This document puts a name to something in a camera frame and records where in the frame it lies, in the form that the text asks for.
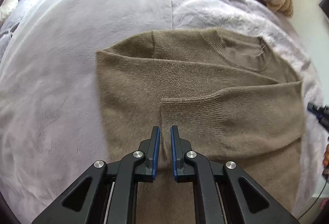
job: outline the fleece blanket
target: fleece blanket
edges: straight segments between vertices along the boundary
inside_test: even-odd
[[[304,103],[322,103],[302,45],[255,0],[37,0],[4,41],[0,63],[0,191],[22,224],[95,160],[110,162],[95,52],[150,30],[222,27],[261,35],[304,79]],[[294,214],[314,191],[325,135],[307,114]]]

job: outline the silver screw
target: silver screw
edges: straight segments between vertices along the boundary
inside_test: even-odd
[[[189,152],[186,153],[186,156],[187,156],[188,158],[195,158],[195,157],[196,157],[196,152],[194,152],[194,151],[189,151]]]
[[[133,153],[133,156],[136,157],[136,158],[142,157],[143,156],[143,152],[141,152],[141,151],[135,151]]]
[[[101,167],[103,167],[103,165],[104,165],[104,162],[102,160],[98,160],[98,161],[94,162],[94,167],[96,167],[96,168],[101,168]]]
[[[229,168],[229,169],[234,169],[234,168],[236,168],[236,163],[232,162],[232,161],[228,161],[226,163],[226,167]]]

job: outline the sweater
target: sweater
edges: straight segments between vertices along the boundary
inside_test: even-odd
[[[172,125],[194,151],[235,161],[292,210],[305,130],[302,80],[261,37],[218,28],[151,31],[96,55],[111,161],[161,126],[157,178],[139,183],[136,223],[195,223],[192,183],[172,175]]]

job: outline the black cable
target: black cable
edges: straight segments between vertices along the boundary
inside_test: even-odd
[[[304,214],[302,214],[297,220],[300,220],[311,208],[312,208],[312,206],[313,205],[315,205],[315,203],[319,200],[319,198],[320,198],[320,196],[321,196],[321,194],[322,194],[322,192],[323,192],[323,190],[324,190],[324,188],[326,187],[326,185],[327,185],[327,182],[328,182],[328,179],[327,179],[327,181],[326,181],[326,183],[324,184],[324,186],[323,186],[323,189],[322,189],[322,191],[320,192],[320,194],[319,194],[319,196],[317,197],[317,199],[315,200],[315,202],[309,207],[309,209],[307,209],[306,211],[305,211],[305,213]]]

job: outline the blue gripper pad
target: blue gripper pad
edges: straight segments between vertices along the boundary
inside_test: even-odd
[[[170,128],[170,137],[171,137],[172,169],[173,169],[173,173],[174,173],[174,180],[177,181],[177,163],[176,163],[175,139],[174,139],[174,131],[173,131],[172,127]]]
[[[155,147],[153,153],[153,162],[152,162],[152,180],[155,180],[158,169],[158,160],[159,160],[159,148],[160,148],[160,128],[157,131],[157,137],[155,139]]]

